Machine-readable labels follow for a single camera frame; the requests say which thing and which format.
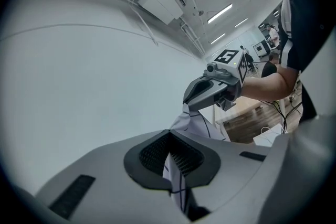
white shirt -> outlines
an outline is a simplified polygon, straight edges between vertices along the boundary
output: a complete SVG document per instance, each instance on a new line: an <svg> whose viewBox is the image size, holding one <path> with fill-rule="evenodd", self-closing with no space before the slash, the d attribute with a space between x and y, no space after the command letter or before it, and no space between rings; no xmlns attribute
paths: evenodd
<svg viewBox="0 0 336 224"><path fill-rule="evenodd" d="M279 39L278 32L274 28L272 28L271 31L269 32L269 35L270 35L271 39L276 38L276 40L272 40L272 41L274 42L274 45L276 47L278 47L279 44L280 44L280 39Z"/></svg>

person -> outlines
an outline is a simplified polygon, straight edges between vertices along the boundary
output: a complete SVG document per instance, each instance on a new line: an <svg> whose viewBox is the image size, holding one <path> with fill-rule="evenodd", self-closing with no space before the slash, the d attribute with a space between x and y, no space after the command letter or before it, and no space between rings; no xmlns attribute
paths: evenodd
<svg viewBox="0 0 336 224"><path fill-rule="evenodd" d="M304 71L329 37L334 27L331 0L283 0L281 25L288 39L281 50L277 72L265 78L246 78L242 95L263 101L287 97L299 71ZM300 122L316 116L315 108L302 87L303 114Z"/></svg>
<svg viewBox="0 0 336 224"><path fill-rule="evenodd" d="M253 67L253 58L250 55L250 52L248 51L248 49L246 49L242 45L240 46L240 48L243 50L243 53L245 55L245 59L247 61L247 66L250 67L250 68L252 68Z"/></svg>
<svg viewBox="0 0 336 224"><path fill-rule="evenodd" d="M261 77L267 77L273 73L277 72L276 65L279 63L279 55L272 51L268 55L268 62L265 64L264 69L262 70Z"/></svg>
<svg viewBox="0 0 336 224"><path fill-rule="evenodd" d="M270 24L266 24L266 29L269 32L270 40L274 43L276 48L279 48L280 45L280 37L278 35L278 32L275 30L274 27L271 27Z"/></svg>

wooden floor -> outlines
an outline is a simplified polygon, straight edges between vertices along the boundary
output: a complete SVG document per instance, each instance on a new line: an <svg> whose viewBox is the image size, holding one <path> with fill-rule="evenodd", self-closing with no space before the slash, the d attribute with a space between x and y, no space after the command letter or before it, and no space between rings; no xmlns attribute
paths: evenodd
<svg viewBox="0 0 336 224"><path fill-rule="evenodd" d="M296 106L301 102L301 96L295 95L292 102L293 106ZM286 114L292 109L292 106L288 99L285 99ZM302 114L302 105L298 107L298 111ZM287 121L287 132L294 131L300 120L300 114L294 111ZM262 108L252 110L242 116L232 119L224 123L225 130L227 131L232 142L238 143L252 143L253 137L260 134L262 127L272 128L280 123L280 114L274 109L265 104Z"/></svg>

air conditioner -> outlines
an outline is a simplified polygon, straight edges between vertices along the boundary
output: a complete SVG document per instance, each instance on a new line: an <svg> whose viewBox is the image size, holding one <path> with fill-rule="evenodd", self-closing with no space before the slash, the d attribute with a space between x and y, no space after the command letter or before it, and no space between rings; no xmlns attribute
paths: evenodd
<svg viewBox="0 0 336 224"><path fill-rule="evenodd" d="M183 15L185 6L184 0L139 0L138 3L167 25Z"/></svg>

fluorescent light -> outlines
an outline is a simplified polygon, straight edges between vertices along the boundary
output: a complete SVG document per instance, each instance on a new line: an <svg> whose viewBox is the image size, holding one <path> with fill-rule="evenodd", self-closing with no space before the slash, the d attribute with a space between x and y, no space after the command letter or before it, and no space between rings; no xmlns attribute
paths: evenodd
<svg viewBox="0 0 336 224"><path fill-rule="evenodd" d="M224 35L225 35L225 33L222 34L220 37L217 37L214 41L211 42L211 44L212 44L212 43L215 43L217 40L219 40L219 39L220 39L221 37L223 37Z"/></svg>
<svg viewBox="0 0 336 224"><path fill-rule="evenodd" d="M248 18L246 18L245 20L242 20L239 24L237 24L235 27L237 27L238 25L242 24L243 22L245 22Z"/></svg>
<svg viewBox="0 0 336 224"><path fill-rule="evenodd" d="M211 17L208 20L208 24L213 22L215 19L217 19L220 15L222 15L223 13L225 13L226 11L228 11L229 9L232 8L232 4L228 5L226 8L222 9L219 13L217 13L215 16Z"/></svg>

